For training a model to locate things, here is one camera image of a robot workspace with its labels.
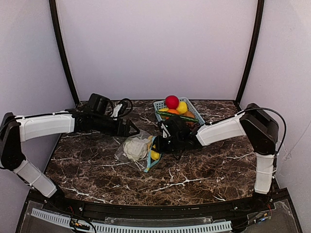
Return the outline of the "yellow toy banana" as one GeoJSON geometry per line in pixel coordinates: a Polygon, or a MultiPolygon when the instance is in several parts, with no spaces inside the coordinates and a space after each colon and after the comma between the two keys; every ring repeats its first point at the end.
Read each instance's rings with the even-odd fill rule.
{"type": "MultiPolygon", "coordinates": [[[[154,137],[153,136],[149,136],[148,139],[152,141],[154,137]]],[[[149,148],[149,153],[150,153],[150,157],[153,161],[159,160],[160,159],[160,153],[154,151],[151,149],[151,144],[148,145],[149,148]]]]}

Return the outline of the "white toy cauliflower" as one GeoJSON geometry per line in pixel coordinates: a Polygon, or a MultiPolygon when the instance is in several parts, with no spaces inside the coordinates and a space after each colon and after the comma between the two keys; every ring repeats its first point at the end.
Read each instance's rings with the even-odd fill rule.
{"type": "Polygon", "coordinates": [[[125,156],[134,161],[138,161],[145,157],[148,152],[149,139],[140,139],[138,137],[130,138],[125,141],[123,151],[125,156]]]}

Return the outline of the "clear zip top bag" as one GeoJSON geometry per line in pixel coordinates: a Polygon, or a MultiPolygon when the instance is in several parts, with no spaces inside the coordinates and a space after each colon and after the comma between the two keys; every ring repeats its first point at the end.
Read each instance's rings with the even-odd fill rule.
{"type": "Polygon", "coordinates": [[[115,157],[121,163],[127,164],[138,171],[145,173],[155,166],[162,154],[154,149],[156,136],[146,131],[128,137],[116,150],[115,157]]]}

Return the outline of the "brown toy kiwi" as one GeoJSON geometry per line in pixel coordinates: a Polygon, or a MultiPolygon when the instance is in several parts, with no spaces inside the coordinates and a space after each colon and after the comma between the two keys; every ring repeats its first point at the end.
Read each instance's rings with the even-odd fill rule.
{"type": "Polygon", "coordinates": [[[195,115],[191,111],[187,111],[183,114],[185,117],[196,118],[195,115]]]}

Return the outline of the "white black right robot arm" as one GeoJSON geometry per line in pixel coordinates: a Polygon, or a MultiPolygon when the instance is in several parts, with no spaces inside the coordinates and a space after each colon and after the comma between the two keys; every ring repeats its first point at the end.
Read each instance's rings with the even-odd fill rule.
{"type": "Polygon", "coordinates": [[[279,124],[270,114],[277,115],[282,121],[284,117],[277,111],[249,104],[236,114],[215,122],[205,122],[191,128],[187,123],[198,123],[189,117],[159,111],[164,117],[158,127],[161,135],[152,144],[152,150],[158,153],[177,154],[188,150],[199,150],[218,142],[245,138],[256,156],[256,179],[252,198],[247,210],[259,210],[271,200],[273,178],[281,145],[279,140],[279,124]]]}

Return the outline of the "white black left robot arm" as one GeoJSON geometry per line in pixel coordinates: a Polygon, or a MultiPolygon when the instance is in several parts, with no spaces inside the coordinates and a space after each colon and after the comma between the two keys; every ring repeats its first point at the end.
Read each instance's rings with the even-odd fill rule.
{"type": "Polygon", "coordinates": [[[53,198],[61,189],[22,153],[21,143],[28,140],[63,133],[98,131],[109,136],[130,137],[140,130],[130,120],[123,120],[133,109],[124,98],[114,106],[99,94],[91,94],[81,109],[32,116],[15,116],[8,112],[0,126],[0,167],[17,174],[43,196],[53,198]]]}

